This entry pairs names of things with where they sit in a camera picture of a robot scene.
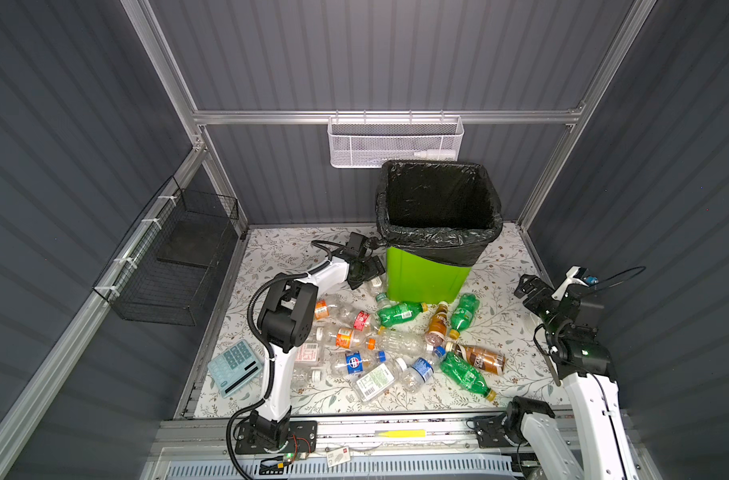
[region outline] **gray corrugated wall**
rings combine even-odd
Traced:
[[[663,476],[729,478],[729,2],[659,0],[531,228],[552,279],[647,271],[600,339]]]
[[[469,125],[460,159],[483,164],[515,220],[562,125]],[[208,127],[251,224],[375,221],[379,169],[333,168],[321,125]]]
[[[629,0],[152,1],[202,110],[578,105]],[[557,126],[466,125],[516,219]],[[377,174],[330,168],[323,128],[210,127],[252,224],[372,221]]]
[[[0,420],[189,150],[119,2],[0,1]],[[136,475],[200,336],[110,316],[10,478]]]

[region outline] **green plastic bottle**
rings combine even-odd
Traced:
[[[471,321],[474,319],[474,314],[477,312],[479,304],[479,299],[477,299],[474,293],[464,293],[461,295],[458,306],[455,307],[455,312],[450,317],[450,333],[447,334],[450,340],[458,340],[461,332],[471,325]]]
[[[413,320],[419,313],[428,310],[428,305],[418,302],[402,302],[394,306],[387,306],[378,311],[381,325],[391,328],[399,323]]]
[[[469,392],[482,395],[491,402],[495,399],[495,391],[487,386],[481,372],[454,353],[447,353],[439,368]]]

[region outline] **calculator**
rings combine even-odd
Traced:
[[[247,340],[240,340],[207,364],[223,398],[229,398],[263,370]]]

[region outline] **floral tablecloth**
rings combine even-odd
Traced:
[[[314,239],[344,243],[348,232],[364,235],[375,234],[374,226],[325,227],[325,228],[272,228],[251,230],[244,261],[234,287],[231,302],[218,337],[213,356],[246,338],[258,356],[263,348],[249,333],[245,313],[247,303],[255,290],[278,272],[299,273],[324,259],[324,254],[311,245]],[[503,407],[514,396],[538,398],[552,405],[569,403],[563,389],[554,386],[551,374],[543,358],[532,345],[530,313],[522,301],[513,295],[521,274],[535,274],[530,255],[513,224],[505,224],[501,235],[487,246],[477,264],[471,270],[461,292],[474,292],[481,301],[472,326],[461,333],[461,342],[468,345],[492,347],[506,356],[503,376],[485,373],[487,385],[498,396],[491,405],[487,400],[467,392],[443,373],[416,395],[408,394],[401,386],[392,386],[383,396],[368,405],[358,402],[348,382],[343,379],[325,378],[321,382],[292,391],[291,403],[294,414],[325,414],[340,412],[399,412],[459,410],[469,408]],[[373,311],[375,299],[364,289],[351,291],[345,284],[340,286],[346,300],[362,309]],[[397,326],[397,330],[423,332],[432,308],[416,320]],[[222,418],[231,416],[237,408],[255,402],[260,396],[260,377],[231,398],[222,398],[207,375],[196,406],[197,418]]]

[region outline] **green trash can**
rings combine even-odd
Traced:
[[[389,299],[452,302],[501,234],[501,200],[479,164],[389,160],[375,213],[389,249]]]

